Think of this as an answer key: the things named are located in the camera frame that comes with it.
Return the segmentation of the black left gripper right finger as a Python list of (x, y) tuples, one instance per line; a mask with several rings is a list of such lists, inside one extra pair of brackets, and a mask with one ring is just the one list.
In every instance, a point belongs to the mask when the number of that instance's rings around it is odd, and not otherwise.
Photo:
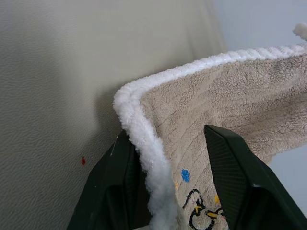
[(213, 182), (231, 230), (305, 230), (307, 219), (274, 172), (235, 132), (205, 125)]

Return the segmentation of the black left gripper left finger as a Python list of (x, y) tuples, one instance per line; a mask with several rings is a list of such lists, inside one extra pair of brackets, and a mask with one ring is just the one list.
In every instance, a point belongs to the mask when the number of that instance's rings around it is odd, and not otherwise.
[(91, 170), (69, 230), (134, 230), (149, 225), (149, 192), (140, 155), (125, 131)]

